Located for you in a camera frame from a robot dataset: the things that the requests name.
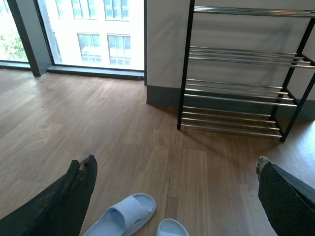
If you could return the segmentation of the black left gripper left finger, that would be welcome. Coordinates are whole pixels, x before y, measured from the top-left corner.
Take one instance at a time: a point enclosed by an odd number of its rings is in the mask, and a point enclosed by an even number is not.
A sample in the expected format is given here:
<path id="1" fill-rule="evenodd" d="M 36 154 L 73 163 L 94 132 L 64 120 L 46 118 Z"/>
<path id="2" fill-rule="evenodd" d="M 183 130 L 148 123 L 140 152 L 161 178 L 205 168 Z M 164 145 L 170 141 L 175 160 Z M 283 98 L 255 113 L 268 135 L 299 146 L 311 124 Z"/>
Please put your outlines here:
<path id="1" fill-rule="evenodd" d="M 2 236 L 77 236 L 80 234 L 97 177 L 97 161 L 89 155 L 72 160 L 61 176 L 0 221 Z"/>

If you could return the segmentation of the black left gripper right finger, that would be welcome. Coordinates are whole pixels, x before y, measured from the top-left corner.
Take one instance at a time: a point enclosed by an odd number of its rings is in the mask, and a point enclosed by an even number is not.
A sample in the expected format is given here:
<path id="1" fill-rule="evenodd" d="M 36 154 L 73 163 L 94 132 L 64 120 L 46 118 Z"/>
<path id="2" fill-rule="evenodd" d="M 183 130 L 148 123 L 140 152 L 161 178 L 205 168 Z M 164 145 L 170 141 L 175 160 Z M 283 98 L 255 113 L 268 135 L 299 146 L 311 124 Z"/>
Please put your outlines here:
<path id="1" fill-rule="evenodd" d="M 267 157 L 256 164 L 258 197 L 268 221 L 279 236 L 315 234 L 315 189 Z"/>

